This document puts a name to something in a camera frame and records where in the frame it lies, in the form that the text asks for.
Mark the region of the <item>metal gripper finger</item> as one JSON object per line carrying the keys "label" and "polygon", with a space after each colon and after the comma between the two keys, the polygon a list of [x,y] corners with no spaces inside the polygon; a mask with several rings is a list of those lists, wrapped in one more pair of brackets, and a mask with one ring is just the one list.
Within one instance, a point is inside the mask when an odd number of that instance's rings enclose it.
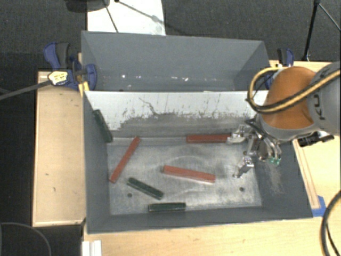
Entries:
{"label": "metal gripper finger", "polygon": [[254,168],[253,159],[250,156],[244,156],[235,167],[233,177],[241,178],[244,174]]}
{"label": "metal gripper finger", "polygon": [[226,143],[231,145],[235,143],[242,143],[248,139],[250,135],[251,127],[246,124],[240,124],[236,130],[234,130],[227,138]]}

